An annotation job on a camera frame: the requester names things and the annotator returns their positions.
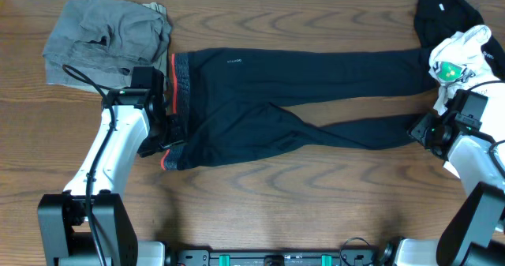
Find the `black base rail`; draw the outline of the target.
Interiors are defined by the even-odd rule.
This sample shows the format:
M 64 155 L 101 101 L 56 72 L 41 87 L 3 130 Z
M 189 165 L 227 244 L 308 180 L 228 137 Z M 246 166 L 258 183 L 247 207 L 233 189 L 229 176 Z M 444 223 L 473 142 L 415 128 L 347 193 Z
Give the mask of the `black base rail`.
M 396 245 L 383 250 L 363 238 L 350 238 L 340 249 L 217 251 L 183 249 L 167 251 L 166 266 L 371 266 L 393 264 Z

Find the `white printed t-shirt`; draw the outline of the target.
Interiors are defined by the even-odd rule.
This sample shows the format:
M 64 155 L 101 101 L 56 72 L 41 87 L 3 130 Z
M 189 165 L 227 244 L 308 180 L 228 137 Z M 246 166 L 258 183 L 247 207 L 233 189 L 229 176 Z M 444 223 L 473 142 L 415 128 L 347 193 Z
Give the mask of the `white printed t-shirt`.
M 436 113 L 410 130 L 466 191 L 478 182 L 504 186 L 504 83 L 481 50 L 491 37 L 489 27 L 476 25 L 432 50 L 429 73 L 440 85 Z

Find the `black leggings red waistband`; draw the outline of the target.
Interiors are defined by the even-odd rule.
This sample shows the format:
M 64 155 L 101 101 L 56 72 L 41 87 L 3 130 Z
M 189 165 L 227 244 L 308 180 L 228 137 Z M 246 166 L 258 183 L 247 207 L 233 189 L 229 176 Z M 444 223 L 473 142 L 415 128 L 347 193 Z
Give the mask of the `black leggings red waistband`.
M 213 48 L 174 54 L 174 113 L 185 143 L 165 170 L 264 159 L 307 144 L 382 150 L 410 142 L 404 114 L 314 126 L 290 107 L 338 99 L 412 96 L 436 85 L 426 49 L 312 53 Z

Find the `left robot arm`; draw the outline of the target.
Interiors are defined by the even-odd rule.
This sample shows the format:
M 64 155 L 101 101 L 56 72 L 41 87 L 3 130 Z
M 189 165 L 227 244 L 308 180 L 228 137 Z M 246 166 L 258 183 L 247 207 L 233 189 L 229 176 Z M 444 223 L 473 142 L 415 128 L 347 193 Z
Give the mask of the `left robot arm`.
M 137 66 L 131 84 L 109 88 L 64 65 L 70 77 L 102 97 L 99 131 L 73 179 L 37 208 L 48 265 L 168 265 L 164 243 L 141 241 L 122 198 L 134 160 L 182 144 L 185 132 L 167 115 L 163 73 Z

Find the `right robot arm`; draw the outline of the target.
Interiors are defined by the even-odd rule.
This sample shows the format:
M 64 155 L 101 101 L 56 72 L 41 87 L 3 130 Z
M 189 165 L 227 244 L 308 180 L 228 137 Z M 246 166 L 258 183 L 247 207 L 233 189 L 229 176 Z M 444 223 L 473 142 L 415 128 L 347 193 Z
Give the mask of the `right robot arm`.
M 504 230 L 504 165 L 499 142 L 484 132 L 494 117 L 491 100 L 458 90 L 440 116 L 426 114 L 409 135 L 453 167 L 467 198 L 439 239 L 401 239 L 386 265 L 502 265 L 504 245 L 493 240 Z

